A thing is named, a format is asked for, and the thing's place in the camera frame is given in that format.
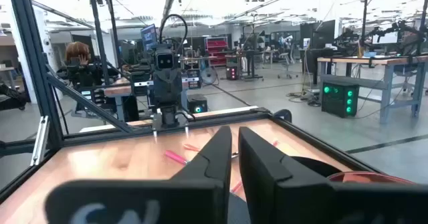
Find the round dark woven placemat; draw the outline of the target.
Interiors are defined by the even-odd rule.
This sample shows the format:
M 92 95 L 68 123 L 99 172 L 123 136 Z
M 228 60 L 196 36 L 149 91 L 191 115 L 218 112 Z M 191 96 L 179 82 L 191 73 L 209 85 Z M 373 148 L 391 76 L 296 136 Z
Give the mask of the round dark woven placemat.
M 323 177 L 329 177 L 340 172 L 338 168 L 319 160 L 302 156 L 293 156 L 293 159 Z M 231 192 L 229 195 L 227 224 L 251 224 L 247 203 L 237 195 L 237 192 Z

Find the black aluminium table frame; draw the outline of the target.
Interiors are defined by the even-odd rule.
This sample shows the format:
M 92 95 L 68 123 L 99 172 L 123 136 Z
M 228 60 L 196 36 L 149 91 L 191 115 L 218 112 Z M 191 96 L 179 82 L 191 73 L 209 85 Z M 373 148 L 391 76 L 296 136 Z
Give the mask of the black aluminium table frame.
M 33 87 L 35 88 L 35 96 L 39 104 L 39 110 L 42 115 L 47 116 L 52 122 L 52 126 L 47 129 L 48 152 L 40 157 L 42 163 L 46 163 L 55 156 L 61 148 L 97 142 L 109 142 L 113 140 L 126 140 L 152 134 L 150 124 L 139 124 L 137 122 L 127 124 L 121 122 L 107 114 L 106 111 L 99 108 L 97 105 L 89 102 L 81 94 L 77 93 L 77 91 L 57 78 L 54 71 L 50 68 L 50 65 L 46 62 L 47 58 L 42 50 L 41 38 L 39 36 L 32 0 L 11 0 L 11 5 L 13 7 L 14 17 L 28 63 Z M 58 90 L 100 115 L 105 121 L 112 125 L 112 128 L 64 136 L 58 117 L 57 104 L 54 100 L 54 94 Z M 249 110 L 233 109 L 227 110 L 223 114 L 207 112 L 201 117 L 191 121 L 191 123 L 188 124 L 188 128 L 193 130 L 204 127 L 235 124 L 246 120 L 252 121 L 261 119 L 271 120 L 278 126 L 294 134 L 297 138 L 307 142 L 316 150 L 329 155 L 335 161 L 354 171 L 372 170 L 371 166 L 357 158 L 312 136 L 285 120 L 274 117 L 274 115 L 265 108 L 250 108 Z

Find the orange translucent cup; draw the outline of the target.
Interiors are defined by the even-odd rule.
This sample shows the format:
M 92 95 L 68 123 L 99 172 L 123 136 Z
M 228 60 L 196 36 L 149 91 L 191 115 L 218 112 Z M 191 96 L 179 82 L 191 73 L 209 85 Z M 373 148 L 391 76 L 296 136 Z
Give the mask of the orange translucent cup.
M 327 177 L 329 181 L 335 182 L 354 182 L 354 183 L 401 183 L 401 184 L 414 184 L 412 181 L 394 177 L 391 175 L 364 172 L 364 171 L 348 171 L 330 175 Z

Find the red shelf rack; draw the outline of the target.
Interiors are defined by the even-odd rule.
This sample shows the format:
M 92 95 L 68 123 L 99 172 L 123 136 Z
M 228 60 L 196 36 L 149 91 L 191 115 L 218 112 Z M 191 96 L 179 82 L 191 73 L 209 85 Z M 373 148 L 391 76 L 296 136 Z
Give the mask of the red shelf rack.
M 226 36 L 206 37 L 205 52 L 209 57 L 209 64 L 213 67 L 226 66 L 227 59 L 225 57 L 225 52 L 228 47 Z

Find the person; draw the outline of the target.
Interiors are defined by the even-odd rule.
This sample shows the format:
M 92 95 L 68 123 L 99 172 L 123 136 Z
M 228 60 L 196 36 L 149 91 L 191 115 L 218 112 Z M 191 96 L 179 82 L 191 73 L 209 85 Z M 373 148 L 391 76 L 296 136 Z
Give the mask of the person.
M 100 62 L 94 63 L 90 53 L 89 45 L 80 41 L 71 42 L 66 47 L 65 66 L 57 72 L 57 76 L 68 80 L 79 90 L 103 84 L 104 74 Z

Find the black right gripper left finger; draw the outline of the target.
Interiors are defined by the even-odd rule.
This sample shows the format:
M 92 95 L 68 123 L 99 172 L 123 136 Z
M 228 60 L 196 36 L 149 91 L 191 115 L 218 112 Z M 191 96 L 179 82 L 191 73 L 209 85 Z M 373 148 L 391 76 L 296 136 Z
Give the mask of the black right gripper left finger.
M 232 135 L 222 126 L 167 180 L 69 181 L 45 200 L 49 224 L 227 224 Z

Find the pink-handled knife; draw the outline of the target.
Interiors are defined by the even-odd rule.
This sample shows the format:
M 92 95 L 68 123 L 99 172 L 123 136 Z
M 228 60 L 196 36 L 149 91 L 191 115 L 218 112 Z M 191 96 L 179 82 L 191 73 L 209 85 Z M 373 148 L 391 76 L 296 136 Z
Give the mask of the pink-handled knife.
M 165 152 L 165 155 L 171 159 L 173 159 L 176 162 L 179 162 L 181 164 L 187 164 L 189 161 L 187 159 L 185 159 L 184 157 L 178 155 L 177 153 L 167 150 Z

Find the large black screen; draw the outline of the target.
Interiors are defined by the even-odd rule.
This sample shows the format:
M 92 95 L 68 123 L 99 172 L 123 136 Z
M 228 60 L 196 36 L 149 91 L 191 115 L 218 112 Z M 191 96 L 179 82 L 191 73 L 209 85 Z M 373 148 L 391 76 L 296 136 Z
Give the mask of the large black screen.
M 335 25 L 335 20 L 300 24 L 300 47 L 322 49 L 326 44 L 333 44 Z

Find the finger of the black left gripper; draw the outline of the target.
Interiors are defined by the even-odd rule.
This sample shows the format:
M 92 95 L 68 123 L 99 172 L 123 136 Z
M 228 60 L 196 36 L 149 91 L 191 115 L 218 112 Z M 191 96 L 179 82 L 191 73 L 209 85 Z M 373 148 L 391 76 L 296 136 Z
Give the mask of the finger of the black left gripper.
M 152 90 L 155 96 L 167 95 L 167 79 L 164 71 L 155 70 L 153 73 L 131 73 L 131 90 L 136 96 L 147 95 Z
M 178 69 L 170 70 L 167 74 L 167 94 L 179 96 L 183 91 L 183 84 L 187 88 L 199 88 L 200 74 L 198 70 L 187 72 L 186 76 Z

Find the white round fan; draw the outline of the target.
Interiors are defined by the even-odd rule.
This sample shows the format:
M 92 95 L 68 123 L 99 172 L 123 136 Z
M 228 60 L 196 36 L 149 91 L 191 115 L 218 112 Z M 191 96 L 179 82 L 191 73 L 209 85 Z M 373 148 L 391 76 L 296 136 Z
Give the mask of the white round fan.
M 207 85 L 214 84 L 218 79 L 216 70 L 212 67 L 205 68 L 204 70 L 201 71 L 201 79 L 204 84 L 207 84 Z

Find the black robot rig frame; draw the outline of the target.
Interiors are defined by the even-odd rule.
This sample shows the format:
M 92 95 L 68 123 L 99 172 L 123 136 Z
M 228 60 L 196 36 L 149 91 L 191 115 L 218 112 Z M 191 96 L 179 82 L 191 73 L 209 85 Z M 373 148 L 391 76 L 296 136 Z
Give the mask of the black robot rig frame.
M 364 0 L 362 31 L 361 31 L 360 39 L 358 41 L 359 49 L 362 49 L 366 46 L 370 47 L 368 43 L 365 43 L 366 36 L 373 37 L 374 35 L 377 35 L 378 36 L 377 42 L 379 42 L 380 39 L 388 33 L 394 33 L 394 32 L 402 33 L 402 36 L 404 36 L 404 33 L 412 33 L 415 36 L 415 39 L 407 43 L 405 43 L 404 40 L 402 40 L 402 46 L 399 48 L 401 52 L 399 54 L 400 55 L 421 55 L 422 43 L 424 41 L 428 41 L 428 28 L 425 25 L 425 20 L 426 20 L 427 10 L 428 10 L 428 0 L 424 0 L 420 26 L 418 28 L 414 28 L 407 25 L 407 22 L 405 20 L 396 20 L 394 23 L 391 24 L 390 28 L 381 30 L 379 29 L 379 27 L 375 27 L 372 31 L 366 33 L 367 7 L 370 1 L 372 0 Z

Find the black standing desk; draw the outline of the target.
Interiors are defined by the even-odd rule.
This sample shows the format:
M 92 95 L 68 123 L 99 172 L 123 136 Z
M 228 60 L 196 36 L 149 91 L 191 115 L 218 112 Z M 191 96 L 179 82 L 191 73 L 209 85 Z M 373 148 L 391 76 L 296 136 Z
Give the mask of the black standing desk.
M 261 55 L 260 51 L 247 50 L 237 52 L 237 79 L 243 81 L 261 80 L 262 75 L 255 73 L 255 56 Z

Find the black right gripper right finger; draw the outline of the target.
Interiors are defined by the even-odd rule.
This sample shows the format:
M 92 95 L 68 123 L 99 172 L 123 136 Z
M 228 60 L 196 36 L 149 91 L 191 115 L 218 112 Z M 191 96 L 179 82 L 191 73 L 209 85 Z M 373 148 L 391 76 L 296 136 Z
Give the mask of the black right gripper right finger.
M 239 167 L 252 224 L 428 224 L 428 186 L 334 182 L 239 129 Z

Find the blue monitor screen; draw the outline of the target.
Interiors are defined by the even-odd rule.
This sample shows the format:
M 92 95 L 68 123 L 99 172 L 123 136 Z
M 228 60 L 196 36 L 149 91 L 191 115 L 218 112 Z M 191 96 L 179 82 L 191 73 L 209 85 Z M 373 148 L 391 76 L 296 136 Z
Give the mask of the blue monitor screen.
M 140 30 L 143 50 L 148 51 L 158 43 L 155 24 L 151 24 Z

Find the wooden workbench grey legs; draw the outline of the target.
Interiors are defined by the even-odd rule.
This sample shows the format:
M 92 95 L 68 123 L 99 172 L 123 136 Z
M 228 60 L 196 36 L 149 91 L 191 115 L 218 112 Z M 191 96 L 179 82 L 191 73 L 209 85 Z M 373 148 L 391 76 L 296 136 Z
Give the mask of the wooden workbench grey legs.
M 370 98 L 370 96 L 361 97 L 364 101 L 376 102 L 381 105 L 379 110 L 380 122 L 387 121 L 389 110 L 391 108 L 402 108 L 405 106 L 411 107 L 413 117 L 418 117 L 421 110 L 422 95 L 424 91 L 425 75 L 428 71 L 428 55 L 416 55 L 411 57 L 396 57 L 396 58 L 358 58 L 358 57 L 333 57 L 333 58 L 318 58 L 318 77 L 319 83 L 324 82 L 339 82 L 341 84 L 356 84 L 363 88 L 371 90 L 380 90 L 382 96 L 380 99 Z M 331 74 L 330 64 L 345 64 L 345 76 L 336 76 Z M 362 64 L 368 66 L 384 67 L 384 76 L 381 80 L 372 80 L 365 78 L 353 78 L 352 64 Z M 393 83 L 395 67 L 402 66 L 403 68 L 415 68 L 416 78 L 413 89 L 413 97 L 411 100 L 392 100 L 392 89 L 398 88 L 398 84 Z

